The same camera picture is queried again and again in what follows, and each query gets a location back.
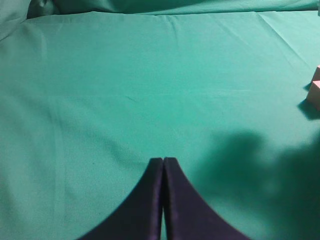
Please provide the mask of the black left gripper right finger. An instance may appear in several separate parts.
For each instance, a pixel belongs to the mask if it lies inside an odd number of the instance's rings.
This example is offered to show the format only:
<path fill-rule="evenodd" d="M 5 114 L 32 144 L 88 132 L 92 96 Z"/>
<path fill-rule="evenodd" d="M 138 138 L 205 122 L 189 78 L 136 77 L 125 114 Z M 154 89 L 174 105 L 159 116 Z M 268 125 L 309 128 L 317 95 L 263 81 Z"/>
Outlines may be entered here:
<path fill-rule="evenodd" d="M 168 240 L 248 240 L 203 200 L 174 157 L 164 159 L 162 186 Z"/>

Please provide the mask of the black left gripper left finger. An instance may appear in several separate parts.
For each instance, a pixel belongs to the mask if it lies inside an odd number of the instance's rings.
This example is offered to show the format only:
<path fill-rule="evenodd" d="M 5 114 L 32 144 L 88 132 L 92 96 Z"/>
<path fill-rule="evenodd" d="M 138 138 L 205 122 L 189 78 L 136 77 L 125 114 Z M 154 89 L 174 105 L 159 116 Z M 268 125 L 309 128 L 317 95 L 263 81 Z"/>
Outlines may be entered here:
<path fill-rule="evenodd" d="M 150 159 L 126 199 L 81 240 L 159 240 L 162 227 L 162 158 Z"/>

